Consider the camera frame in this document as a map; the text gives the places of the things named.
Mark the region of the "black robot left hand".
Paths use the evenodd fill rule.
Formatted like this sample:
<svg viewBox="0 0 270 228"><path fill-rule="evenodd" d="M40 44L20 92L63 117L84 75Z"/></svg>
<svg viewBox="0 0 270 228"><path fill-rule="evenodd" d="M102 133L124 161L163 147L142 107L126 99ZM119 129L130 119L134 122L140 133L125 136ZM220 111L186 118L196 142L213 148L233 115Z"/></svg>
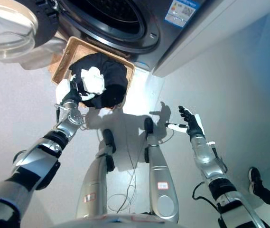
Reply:
<svg viewBox="0 0 270 228"><path fill-rule="evenodd" d="M74 100L77 103L82 101L79 94L76 75L72 75L68 79L62 79L56 87L56 104L62 105L66 100Z"/></svg>

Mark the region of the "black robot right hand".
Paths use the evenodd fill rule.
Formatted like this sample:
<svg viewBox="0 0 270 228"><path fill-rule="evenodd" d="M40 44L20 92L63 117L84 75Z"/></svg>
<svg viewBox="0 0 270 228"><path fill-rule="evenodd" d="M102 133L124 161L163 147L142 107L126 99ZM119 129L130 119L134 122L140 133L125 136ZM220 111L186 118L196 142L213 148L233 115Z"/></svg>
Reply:
<svg viewBox="0 0 270 228"><path fill-rule="evenodd" d="M205 138L205 132L199 114L192 114L189 109L181 105L178 107L178 111L186 124L165 123L165 127L180 133L187 133L190 140L197 135Z"/></svg>

